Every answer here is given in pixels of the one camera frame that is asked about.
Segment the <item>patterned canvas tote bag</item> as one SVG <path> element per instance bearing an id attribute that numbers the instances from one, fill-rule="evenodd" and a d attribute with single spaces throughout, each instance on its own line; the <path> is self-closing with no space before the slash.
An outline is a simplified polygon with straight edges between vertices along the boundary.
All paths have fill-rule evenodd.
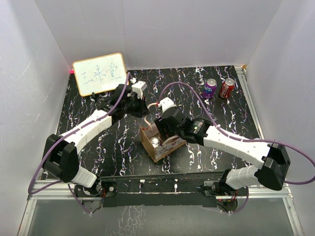
<path id="1" fill-rule="evenodd" d="M 143 145 L 145 151 L 152 158 L 152 160 L 157 163 L 161 159 L 165 158 L 170 153 L 174 152 L 184 144 L 186 141 L 179 138 L 178 136 L 173 136 L 166 141 L 163 141 L 159 135 L 158 129 L 155 124 L 149 123 L 144 117 L 147 127 L 140 127 L 140 138 L 141 144 Z M 157 148 L 153 148 L 150 143 L 150 138 L 158 137 L 161 140 L 161 145 Z"/>

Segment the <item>purple Fanta can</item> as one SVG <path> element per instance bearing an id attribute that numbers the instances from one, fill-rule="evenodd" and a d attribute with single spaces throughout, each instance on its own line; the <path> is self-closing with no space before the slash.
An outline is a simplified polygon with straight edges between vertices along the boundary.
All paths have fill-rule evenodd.
<path id="1" fill-rule="evenodd" d="M 204 99 L 211 99 L 216 91 L 217 81 L 215 79 L 208 79 L 205 81 L 202 96 Z"/>

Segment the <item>red Coca-Cola can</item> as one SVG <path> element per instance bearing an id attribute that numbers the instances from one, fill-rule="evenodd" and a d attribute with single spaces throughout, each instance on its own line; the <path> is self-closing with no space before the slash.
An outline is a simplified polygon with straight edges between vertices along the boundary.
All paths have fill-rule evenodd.
<path id="1" fill-rule="evenodd" d="M 222 87 L 219 91 L 219 97 L 228 99 L 235 88 L 235 81 L 231 78 L 227 78 L 223 81 Z"/>

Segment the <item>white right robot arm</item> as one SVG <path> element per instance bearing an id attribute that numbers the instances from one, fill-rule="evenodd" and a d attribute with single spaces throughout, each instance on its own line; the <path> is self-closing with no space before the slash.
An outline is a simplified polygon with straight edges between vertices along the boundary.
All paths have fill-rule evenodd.
<path id="1" fill-rule="evenodd" d="M 251 185 L 263 185 L 271 190 L 283 188 L 290 159 L 283 145 L 259 142 L 237 136 L 234 140 L 227 131 L 220 132 L 211 121 L 190 119 L 178 108 L 169 108 L 154 121 L 160 136 L 166 140 L 178 136 L 190 144 L 222 150 L 250 163 L 240 169 L 227 169 L 214 184 L 225 195 Z"/>

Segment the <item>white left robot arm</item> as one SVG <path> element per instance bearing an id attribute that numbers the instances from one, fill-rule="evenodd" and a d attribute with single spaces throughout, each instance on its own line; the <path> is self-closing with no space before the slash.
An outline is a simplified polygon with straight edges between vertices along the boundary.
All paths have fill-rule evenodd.
<path id="1" fill-rule="evenodd" d="M 83 122 L 72 130 L 47 138 L 44 150 L 43 169 L 64 183 L 72 182 L 84 187 L 91 196 L 97 196 L 102 189 L 97 175 L 79 164 L 78 154 L 94 137 L 113 126 L 124 115 L 142 118 L 149 113 L 143 92 L 147 84 L 138 81 L 132 86 L 120 84 L 114 94 Z"/>

